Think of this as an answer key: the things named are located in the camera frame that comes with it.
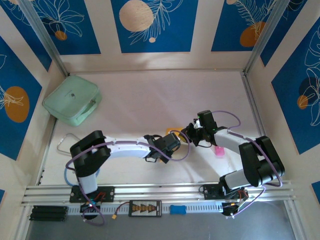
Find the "white wall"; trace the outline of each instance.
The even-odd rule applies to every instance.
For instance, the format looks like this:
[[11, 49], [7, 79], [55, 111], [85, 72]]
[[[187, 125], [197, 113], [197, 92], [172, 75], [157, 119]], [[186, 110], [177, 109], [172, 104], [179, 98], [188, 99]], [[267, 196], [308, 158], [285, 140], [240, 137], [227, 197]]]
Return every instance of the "white wall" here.
[[298, 154], [271, 81], [319, 17], [319, 0], [308, 0], [268, 65], [264, 68], [259, 60], [249, 73], [266, 133], [283, 161], [286, 179], [296, 186], [298, 205], [310, 240], [320, 239], [320, 205], [311, 187], [311, 183], [320, 181], [320, 145]]
[[101, 54], [64, 55], [69, 72], [243, 69], [250, 51], [211, 52], [225, 0], [199, 0], [191, 52], [122, 54], [110, 0], [85, 0]]
[[20, 219], [20, 203], [26, 186], [35, 183], [51, 133], [53, 118], [42, 107], [42, 100], [63, 80], [63, 76], [55, 64], [51, 65], [49, 72], [45, 70], [1, 7], [0, 22], [0, 36], [42, 86], [17, 160], [0, 154], [0, 189], [6, 192], [0, 208], [0, 238], [9, 239], [13, 238]]

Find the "blue sticker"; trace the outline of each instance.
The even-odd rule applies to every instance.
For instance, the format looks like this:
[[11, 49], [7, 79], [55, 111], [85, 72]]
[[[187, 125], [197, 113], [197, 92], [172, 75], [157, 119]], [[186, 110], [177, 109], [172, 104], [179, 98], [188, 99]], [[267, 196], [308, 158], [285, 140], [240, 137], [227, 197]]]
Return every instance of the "blue sticker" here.
[[2, 199], [4, 198], [5, 190], [0, 189], [0, 204], [2, 202]]
[[[37, 54], [37, 48], [43, 47], [14, 3], [0, 0], [7, 15]], [[33, 0], [31, 3], [61, 55], [101, 53], [84, 0]]]
[[314, 182], [311, 185], [315, 193], [315, 196], [318, 199], [318, 202], [320, 204], [320, 181]]
[[320, 144], [320, 18], [272, 86], [300, 154]]
[[[211, 51], [251, 51], [276, 2], [277, 0], [224, 0]], [[285, 24], [287, 29], [290, 28], [296, 18], [291, 16], [291, 9], [298, 8], [302, 4], [304, 4], [304, 0], [291, 0], [283, 14], [283, 18], [288, 19], [288, 23]], [[281, 42], [285, 34], [282, 32], [280, 36], [274, 36], [276, 42]], [[271, 49], [274, 48], [274, 45], [277, 48], [279, 43], [270, 43]]]
[[190, 52], [198, 0], [111, 0], [122, 53]]
[[291, 0], [288, 7], [286, 8], [282, 18], [276, 25], [272, 36], [267, 42], [265, 48], [263, 49], [260, 57], [263, 64], [266, 66], [280, 45], [281, 41], [284, 39], [285, 35], [289, 31], [291, 25], [296, 20], [301, 9], [306, 4], [307, 0]]
[[41, 85], [0, 37], [0, 153], [17, 160]]

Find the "orange circle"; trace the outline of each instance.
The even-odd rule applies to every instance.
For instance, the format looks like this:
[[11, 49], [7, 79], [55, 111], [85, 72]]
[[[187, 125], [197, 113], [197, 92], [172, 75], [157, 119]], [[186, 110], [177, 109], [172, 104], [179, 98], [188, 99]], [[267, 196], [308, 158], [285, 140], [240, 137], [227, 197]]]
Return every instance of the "orange circle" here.
[[22, 87], [12, 86], [6, 90], [4, 98], [7, 100], [4, 105], [7, 116], [16, 123], [24, 122], [30, 108], [26, 91]]
[[296, 102], [298, 104], [298, 107], [302, 110], [308, 107], [308, 98], [305, 95], [299, 96], [298, 101]]
[[256, 45], [257, 40], [264, 29], [266, 23], [264, 21], [259, 21], [252, 26], [248, 26], [241, 34], [240, 44], [243, 47], [253, 47]]
[[65, 41], [67, 40], [67, 37], [68, 37], [64, 31], [60, 31], [60, 30], [56, 31], [54, 35], [60, 41]]

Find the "yellow object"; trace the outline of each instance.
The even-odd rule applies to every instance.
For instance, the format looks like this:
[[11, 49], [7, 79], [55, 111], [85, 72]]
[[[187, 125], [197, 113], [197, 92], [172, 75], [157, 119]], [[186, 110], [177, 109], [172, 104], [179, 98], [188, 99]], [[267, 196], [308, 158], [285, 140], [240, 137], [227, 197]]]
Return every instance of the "yellow object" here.
[[184, 128], [183, 127], [167, 128], [166, 131], [165, 131], [165, 135], [168, 135], [171, 130], [177, 130], [177, 131], [181, 132], [182, 129], [184, 129]]

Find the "beige circle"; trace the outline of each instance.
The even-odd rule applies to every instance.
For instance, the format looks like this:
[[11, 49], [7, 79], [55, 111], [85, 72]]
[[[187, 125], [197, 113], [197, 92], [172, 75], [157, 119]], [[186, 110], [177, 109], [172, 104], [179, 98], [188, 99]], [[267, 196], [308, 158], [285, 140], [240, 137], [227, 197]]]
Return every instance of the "beige circle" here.
[[15, 5], [18, 5], [17, 0], [8, 0], [8, 1], [15, 4]]
[[150, 38], [149, 38], [149, 42], [150, 42], [150, 43], [153, 44], [155, 41], [156, 41], [156, 39], [155, 39], [154, 37], [150, 37]]
[[141, 0], [126, 2], [120, 9], [119, 17], [123, 27], [131, 32], [146, 30], [154, 22], [151, 8]]
[[238, 0], [226, 0], [226, 4], [232, 5], [235, 4]]

